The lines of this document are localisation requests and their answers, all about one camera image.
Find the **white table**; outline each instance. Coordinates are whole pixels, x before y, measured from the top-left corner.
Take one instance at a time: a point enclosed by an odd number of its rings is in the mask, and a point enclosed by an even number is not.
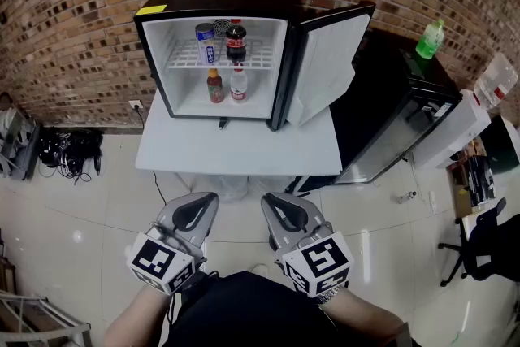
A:
[[[342,170],[327,108],[300,128],[272,132],[263,121],[171,118],[159,92],[146,120],[136,167],[241,176],[324,176]]]

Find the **green bottle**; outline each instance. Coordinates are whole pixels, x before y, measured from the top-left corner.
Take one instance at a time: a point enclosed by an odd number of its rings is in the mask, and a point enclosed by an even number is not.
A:
[[[444,40],[444,32],[442,27],[444,21],[442,19],[426,26],[424,34],[419,39],[419,43],[415,47],[415,51],[424,59],[431,59],[437,52]]]

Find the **office chair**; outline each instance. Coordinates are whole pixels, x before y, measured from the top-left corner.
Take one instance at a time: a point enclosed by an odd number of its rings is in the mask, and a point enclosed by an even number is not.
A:
[[[459,258],[448,280],[440,282],[444,287],[449,284],[458,269],[464,263],[466,273],[462,279],[470,275],[475,280],[485,280],[491,275],[501,275],[515,282],[520,282],[520,262],[517,248],[520,247],[520,215],[515,215],[500,226],[496,218],[505,207],[505,198],[498,201],[496,207],[482,213],[477,218],[477,225],[467,240],[462,219],[455,224],[461,228],[461,246],[439,243],[439,249],[451,249],[459,253]],[[491,256],[491,262],[477,266],[477,256]]]

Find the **tile floor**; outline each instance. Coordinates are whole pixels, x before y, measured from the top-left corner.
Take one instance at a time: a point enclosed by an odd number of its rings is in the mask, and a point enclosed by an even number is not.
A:
[[[152,173],[134,167],[139,141],[105,136],[102,174],[90,183],[75,186],[38,172],[30,181],[0,180],[0,228],[19,287],[91,323],[95,345],[102,345],[104,331],[141,286],[125,266],[125,248],[162,208]],[[41,173],[51,171],[42,167]],[[203,177],[185,179],[195,191],[209,190]],[[520,175],[500,180],[500,195],[508,198],[504,221],[520,212]],[[170,173],[158,172],[158,183],[167,200],[184,194]],[[420,195],[395,202],[412,190]],[[430,191],[435,213],[428,207]],[[273,264],[260,196],[254,191],[220,205],[205,243],[206,270],[227,275],[261,262],[273,280],[288,284]],[[373,184],[328,187],[308,198],[344,234],[355,257],[350,288],[408,321],[421,345],[449,346],[457,339],[456,345],[489,346],[501,333],[512,309],[512,283],[497,276],[461,280],[459,273],[447,288],[439,285],[455,257],[436,245],[457,241],[444,171],[412,171],[401,161]]]

